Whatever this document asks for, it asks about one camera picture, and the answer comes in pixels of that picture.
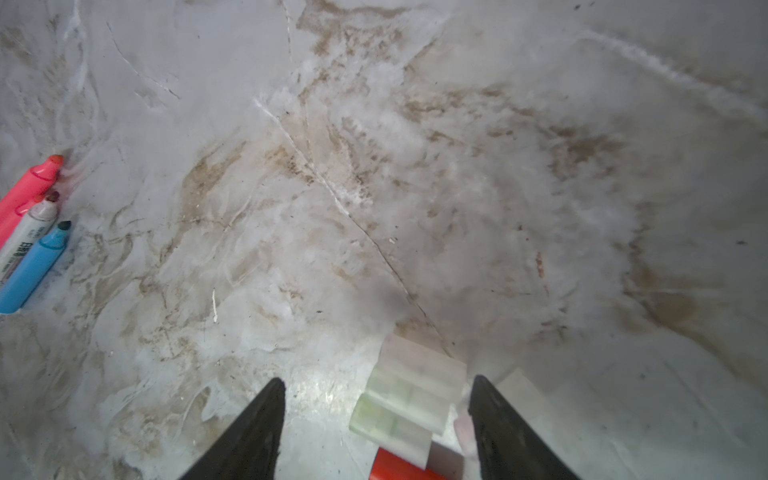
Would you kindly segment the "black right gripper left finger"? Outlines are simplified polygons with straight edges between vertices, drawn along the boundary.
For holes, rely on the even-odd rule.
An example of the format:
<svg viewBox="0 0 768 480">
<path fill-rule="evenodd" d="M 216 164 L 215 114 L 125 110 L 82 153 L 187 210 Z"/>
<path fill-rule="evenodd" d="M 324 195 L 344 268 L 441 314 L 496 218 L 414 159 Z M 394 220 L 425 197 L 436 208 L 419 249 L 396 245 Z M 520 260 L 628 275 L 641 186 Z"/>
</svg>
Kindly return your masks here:
<svg viewBox="0 0 768 480">
<path fill-rule="evenodd" d="M 271 379 L 182 480 L 273 479 L 285 419 L 286 387 Z"/>
</svg>

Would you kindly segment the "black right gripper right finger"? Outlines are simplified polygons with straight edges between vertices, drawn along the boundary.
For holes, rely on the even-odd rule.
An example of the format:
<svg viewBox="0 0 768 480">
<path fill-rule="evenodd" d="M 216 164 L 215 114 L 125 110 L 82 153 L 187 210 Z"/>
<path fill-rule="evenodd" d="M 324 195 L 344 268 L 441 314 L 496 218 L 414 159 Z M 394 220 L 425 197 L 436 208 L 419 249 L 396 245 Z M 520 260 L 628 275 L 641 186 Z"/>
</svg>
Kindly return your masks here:
<svg viewBox="0 0 768 480">
<path fill-rule="evenodd" d="M 483 375 L 473 380 L 468 413 L 483 479 L 578 479 Z"/>
</svg>

